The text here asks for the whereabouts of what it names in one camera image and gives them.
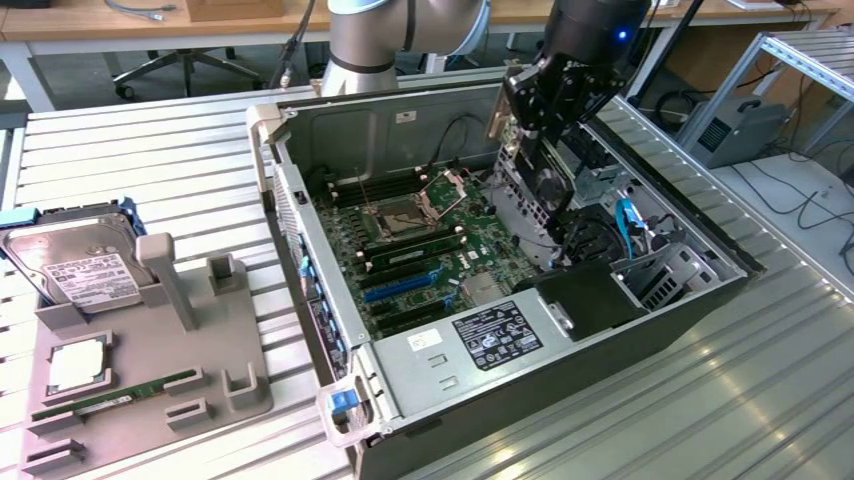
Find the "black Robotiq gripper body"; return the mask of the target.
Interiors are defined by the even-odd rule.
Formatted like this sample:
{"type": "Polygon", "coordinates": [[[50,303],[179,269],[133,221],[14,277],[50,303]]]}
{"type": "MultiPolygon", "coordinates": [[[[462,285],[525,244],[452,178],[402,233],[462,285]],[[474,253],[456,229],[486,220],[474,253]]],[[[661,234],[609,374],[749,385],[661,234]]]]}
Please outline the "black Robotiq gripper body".
{"type": "Polygon", "coordinates": [[[556,81],[565,68],[597,67],[625,77],[616,65],[637,40],[650,1],[556,1],[536,63],[538,81],[556,81]]]}

